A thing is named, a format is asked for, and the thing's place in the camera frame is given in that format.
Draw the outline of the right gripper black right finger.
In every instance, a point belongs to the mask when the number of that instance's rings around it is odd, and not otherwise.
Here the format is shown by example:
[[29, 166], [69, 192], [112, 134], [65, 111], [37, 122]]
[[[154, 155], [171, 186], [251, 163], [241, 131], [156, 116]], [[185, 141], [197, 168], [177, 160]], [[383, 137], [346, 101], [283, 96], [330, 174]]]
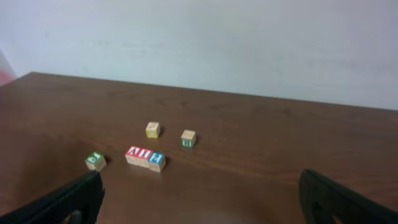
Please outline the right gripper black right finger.
[[397, 223], [397, 212], [314, 170], [302, 171], [298, 191], [306, 223]]

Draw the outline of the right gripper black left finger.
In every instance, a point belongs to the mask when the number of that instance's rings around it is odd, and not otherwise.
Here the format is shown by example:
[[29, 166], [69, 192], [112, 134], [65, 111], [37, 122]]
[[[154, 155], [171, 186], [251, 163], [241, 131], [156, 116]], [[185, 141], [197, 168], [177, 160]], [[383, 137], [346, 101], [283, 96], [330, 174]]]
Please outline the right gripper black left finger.
[[92, 170], [60, 188], [1, 216], [1, 223], [96, 223], [104, 198], [100, 173]]

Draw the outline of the red letter A block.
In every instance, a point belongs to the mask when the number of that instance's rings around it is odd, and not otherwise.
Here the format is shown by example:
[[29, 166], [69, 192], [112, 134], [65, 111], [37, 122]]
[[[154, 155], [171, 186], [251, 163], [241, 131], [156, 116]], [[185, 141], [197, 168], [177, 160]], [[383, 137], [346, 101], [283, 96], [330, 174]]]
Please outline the red letter A block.
[[125, 153], [126, 160], [129, 164], [138, 165], [137, 155], [140, 153], [141, 149], [136, 146], [131, 146]]

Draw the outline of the red letter I block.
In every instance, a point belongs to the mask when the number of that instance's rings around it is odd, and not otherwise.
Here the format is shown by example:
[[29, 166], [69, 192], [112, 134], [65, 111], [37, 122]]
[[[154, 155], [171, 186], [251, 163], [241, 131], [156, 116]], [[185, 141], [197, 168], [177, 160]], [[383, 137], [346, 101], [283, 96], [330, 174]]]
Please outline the red letter I block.
[[150, 149], [139, 148], [139, 151], [136, 154], [137, 164], [141, 167], [148, 168], [149, 158], [152, 155], [152, 153], [153, 151]]

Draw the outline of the blue number 2 block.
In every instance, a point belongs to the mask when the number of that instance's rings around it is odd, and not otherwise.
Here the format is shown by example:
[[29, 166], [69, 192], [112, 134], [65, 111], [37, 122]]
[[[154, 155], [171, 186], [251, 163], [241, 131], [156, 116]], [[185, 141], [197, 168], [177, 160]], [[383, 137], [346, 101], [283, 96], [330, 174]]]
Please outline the blue number 2 block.
[[149, 169], [156, 172], [161, 172], [165, 166], [165, 154], [161, 152], [153, 152], [148, 158]]

